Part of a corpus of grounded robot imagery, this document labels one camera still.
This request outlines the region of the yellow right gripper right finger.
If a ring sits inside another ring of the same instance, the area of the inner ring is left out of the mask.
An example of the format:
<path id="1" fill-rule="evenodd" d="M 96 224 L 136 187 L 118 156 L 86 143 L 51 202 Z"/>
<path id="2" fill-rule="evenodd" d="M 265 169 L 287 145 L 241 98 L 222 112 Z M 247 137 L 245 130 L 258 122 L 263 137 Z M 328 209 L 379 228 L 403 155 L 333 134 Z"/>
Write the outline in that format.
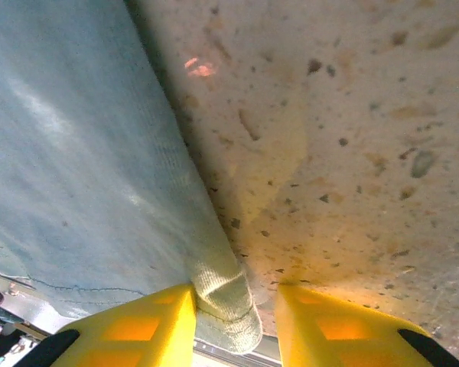
<path id="1" fill-rule="evenodd" d="M 459 366 L 414 323 L 297 285 L 278 286 L 275 323 L 283 366 Z"/>

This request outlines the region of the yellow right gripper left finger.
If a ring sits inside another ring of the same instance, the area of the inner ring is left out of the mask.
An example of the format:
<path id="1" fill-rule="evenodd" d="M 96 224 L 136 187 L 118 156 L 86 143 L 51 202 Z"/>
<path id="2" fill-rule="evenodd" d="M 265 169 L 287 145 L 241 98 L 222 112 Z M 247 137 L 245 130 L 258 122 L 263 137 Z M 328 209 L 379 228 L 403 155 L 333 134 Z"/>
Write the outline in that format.
<path id="1" fill-rule="evenodd" d="M 41 341 L 19 366 L 190 366 L 194 289 L 167 288 L 77 320 Z"/>

